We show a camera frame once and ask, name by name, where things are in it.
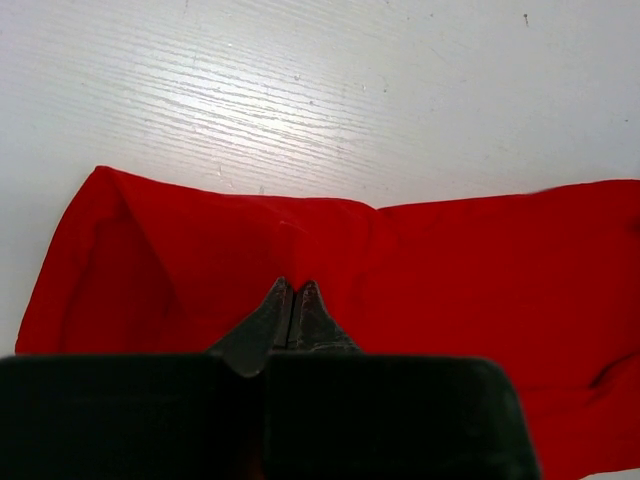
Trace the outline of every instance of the folded red cloth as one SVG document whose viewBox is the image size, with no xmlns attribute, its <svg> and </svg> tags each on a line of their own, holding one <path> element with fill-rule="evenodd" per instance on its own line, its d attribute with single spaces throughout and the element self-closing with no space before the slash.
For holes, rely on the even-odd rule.
<svg viewBox="0 0 640 480">
<path fill-rule="evenodd" d="M 18 353 L 202 351 L 279 276 L 367 352 L 478 355 L 548 479 L 640 467 L 640 181 L 375 210 L 106 167 L 64 214 Z"/>
</svg>

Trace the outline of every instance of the black object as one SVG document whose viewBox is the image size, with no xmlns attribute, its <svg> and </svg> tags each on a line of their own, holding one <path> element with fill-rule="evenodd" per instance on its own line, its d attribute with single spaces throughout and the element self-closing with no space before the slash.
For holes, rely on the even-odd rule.
<svg viewBox="0 0 640 480">
<path fill-rule="evenodd" d="M 498 366 L 365 355 L 314 282 L 204 354 L 12 357 L 0 388 L 0 478 L 540 478 Z"/>
</svg>

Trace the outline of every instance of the white table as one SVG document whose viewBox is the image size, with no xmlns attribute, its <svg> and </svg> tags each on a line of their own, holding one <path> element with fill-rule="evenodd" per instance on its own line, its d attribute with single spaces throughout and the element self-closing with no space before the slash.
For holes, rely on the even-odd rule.
<svg viewBox="0 0 640 480">
<path fill-rule="evenodd" d="M 0 0 L 0 353 L 97 164 L 376 206 L 640 176 L 639 25 L 634 0 Z"/>
</svg>

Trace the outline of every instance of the red cloth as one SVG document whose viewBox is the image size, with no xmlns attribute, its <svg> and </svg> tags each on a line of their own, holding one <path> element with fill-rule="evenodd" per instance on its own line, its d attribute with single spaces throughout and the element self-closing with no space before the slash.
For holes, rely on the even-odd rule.
<svg viewBox="0 0 640 480">
<path fill-rule="evenodd" d="M 501 364 L 546 478 L 640 467 L 640 181 L 374 210 L 100 167 L 53 237 L 16 352 L 202 351 L 281 275 L 317 280 L 367 352 Z"/>
</svg>

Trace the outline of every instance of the wooden table surface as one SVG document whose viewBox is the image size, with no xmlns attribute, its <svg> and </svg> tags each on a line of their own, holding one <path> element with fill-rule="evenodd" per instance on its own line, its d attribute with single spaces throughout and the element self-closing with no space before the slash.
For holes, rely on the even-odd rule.
<svg viewBox="0 0 640 480">
<path fill-rule="evenodd" d="M 635 0 L 0 0 L 0 353 L 97 164 L 375 206 L 639 177 L 639 25 Z"/>
</svg>

